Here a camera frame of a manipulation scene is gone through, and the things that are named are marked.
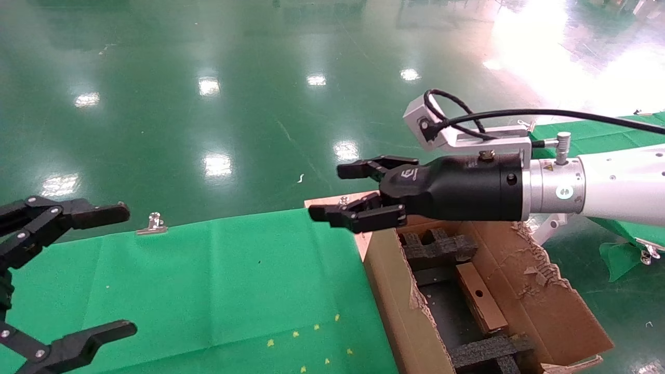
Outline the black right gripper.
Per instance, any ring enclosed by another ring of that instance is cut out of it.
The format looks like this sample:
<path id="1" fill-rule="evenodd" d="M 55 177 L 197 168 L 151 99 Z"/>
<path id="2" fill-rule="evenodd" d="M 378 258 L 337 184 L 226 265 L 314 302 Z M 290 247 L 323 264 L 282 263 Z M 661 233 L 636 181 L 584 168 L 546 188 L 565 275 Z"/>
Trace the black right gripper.
<path id="1" fill-rule="evenodd" d="M 416 158 L 381 155 L 339 164 L 340 179 L 371 178 L 378 192 L 344 204 L 312 204 L 314 222 L 354 234 L 404 226 L 407 215 L 435 220 L 514 222 L 523 217 L 522 160 L 517 154 L 492 161 L 444 156 L 418 165 Z"/>

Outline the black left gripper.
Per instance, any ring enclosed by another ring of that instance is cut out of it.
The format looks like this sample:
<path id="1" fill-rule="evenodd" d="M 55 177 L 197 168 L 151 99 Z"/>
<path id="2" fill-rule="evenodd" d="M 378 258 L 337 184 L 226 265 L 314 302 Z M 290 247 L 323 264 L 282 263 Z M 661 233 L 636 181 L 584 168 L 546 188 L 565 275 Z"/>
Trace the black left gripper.
<path id="1" fill-rule="evenodd" d="M 87 199 L 51 201 L 29 196 L 1 207 L 1 312 L 12 308 L 12 274 L 33 260 L 69 230 L 87 230 L 127 222 L 130 210 L 123 202 L 97 206 Z M 1 322 L 1 343 L 21 355 L 25 362 L 16 373 L 64 373 L 91 364 L 100 348 L 135 335 L 131 321 L 114 321 L 44 344 L 14 326 Z"/>

